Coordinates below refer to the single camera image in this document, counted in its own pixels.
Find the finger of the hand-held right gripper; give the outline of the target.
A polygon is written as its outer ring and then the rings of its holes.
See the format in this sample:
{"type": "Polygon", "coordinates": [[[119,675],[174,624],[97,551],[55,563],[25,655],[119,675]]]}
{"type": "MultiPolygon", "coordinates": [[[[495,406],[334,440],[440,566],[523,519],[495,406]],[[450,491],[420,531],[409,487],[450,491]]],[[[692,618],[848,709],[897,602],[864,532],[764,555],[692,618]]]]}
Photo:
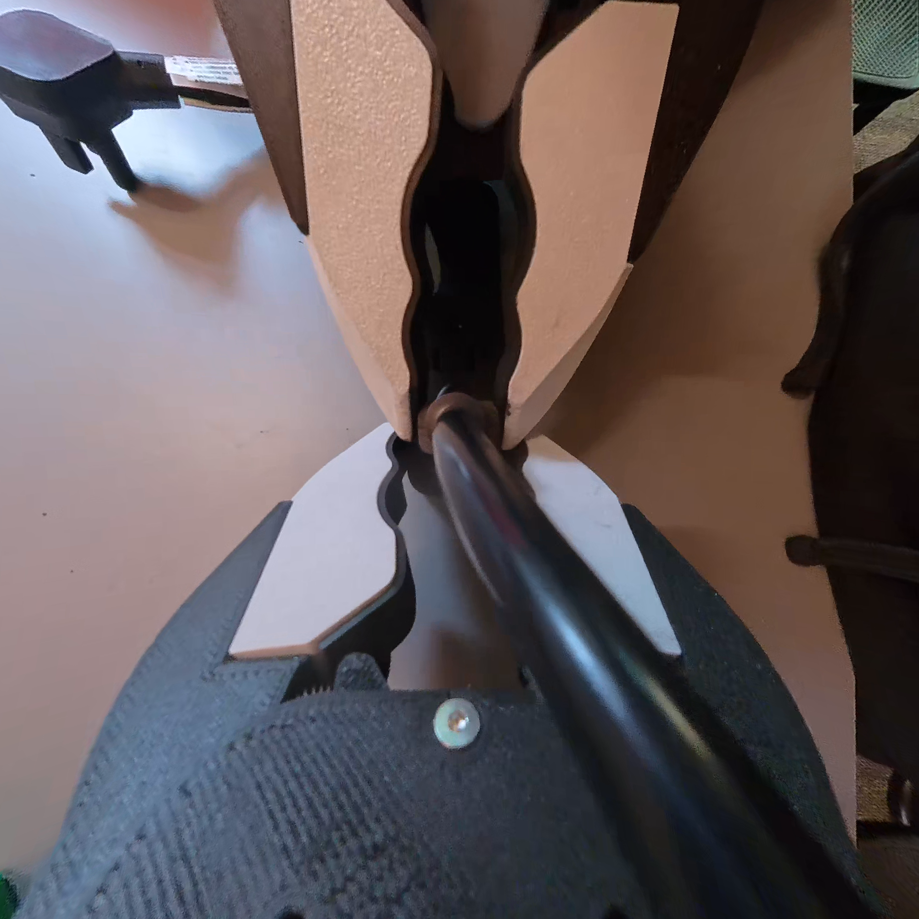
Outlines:
{"type": "Polygon", "coordinates": [[[437,51],[405,2],[292,2],[291,25],[308,247],[363,381],[410,441],[421,287],[410,216],[437,139],[437,51]]]}
{"type": "Polygon", "coordinates": [[[535,244],[516,297],[521,347],[505,449],[557,400],[632,269],[628,250],[678,13],[676,4],[606,2],[523,84],[520,159],[535,244]]]}

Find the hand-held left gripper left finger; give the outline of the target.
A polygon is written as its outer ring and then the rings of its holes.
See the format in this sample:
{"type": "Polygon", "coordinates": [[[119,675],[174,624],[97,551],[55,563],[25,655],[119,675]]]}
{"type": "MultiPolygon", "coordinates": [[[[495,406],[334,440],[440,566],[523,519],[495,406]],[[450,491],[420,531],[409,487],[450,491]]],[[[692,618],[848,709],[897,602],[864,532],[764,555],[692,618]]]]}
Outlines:
{"type": "Polygon", "coordinates": [[[378,426],[295,494],[229,646],[233,659],[337,664],[356,651],[389,663],[415,624],[397,442],[391,425],[378,426]]]}

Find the pale green mesh chair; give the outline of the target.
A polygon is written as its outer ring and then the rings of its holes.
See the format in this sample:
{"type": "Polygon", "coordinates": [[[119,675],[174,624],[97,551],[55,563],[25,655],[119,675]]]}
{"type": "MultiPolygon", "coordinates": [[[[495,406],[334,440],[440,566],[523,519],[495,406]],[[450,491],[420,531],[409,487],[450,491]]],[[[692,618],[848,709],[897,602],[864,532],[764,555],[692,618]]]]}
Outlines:
{"type": "Polygon", "coordinates": [[[917,89],[917,1],[853,1],[852,33],[856,81],[917,89]]]}

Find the black power strip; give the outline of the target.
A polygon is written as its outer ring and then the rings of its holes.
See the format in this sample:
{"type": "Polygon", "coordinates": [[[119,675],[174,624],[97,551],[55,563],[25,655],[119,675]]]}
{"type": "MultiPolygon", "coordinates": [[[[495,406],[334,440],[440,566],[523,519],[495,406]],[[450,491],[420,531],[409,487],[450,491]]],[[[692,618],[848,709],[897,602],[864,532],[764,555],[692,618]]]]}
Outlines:
{"type": "Polygon", "coordinates": [[[503,415],[520,346],[511,303],[519,204],[507,178],[429,178],[415,193],[409,240],[420,293],[408,346],[416,416],[443,391],[463,392],[503,415]]]}

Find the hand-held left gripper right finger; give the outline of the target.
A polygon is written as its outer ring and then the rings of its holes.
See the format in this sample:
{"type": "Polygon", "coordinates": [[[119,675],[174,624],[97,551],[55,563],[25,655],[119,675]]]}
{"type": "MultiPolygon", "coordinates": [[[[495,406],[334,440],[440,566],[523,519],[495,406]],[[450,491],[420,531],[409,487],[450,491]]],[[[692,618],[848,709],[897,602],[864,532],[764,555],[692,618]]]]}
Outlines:
{"type": "Polygon", "coordinates": [[[557,531],[664,655],[681,647],[623,507],[588,466],[549,438],[527,442],[524,477],[557,531]]]}

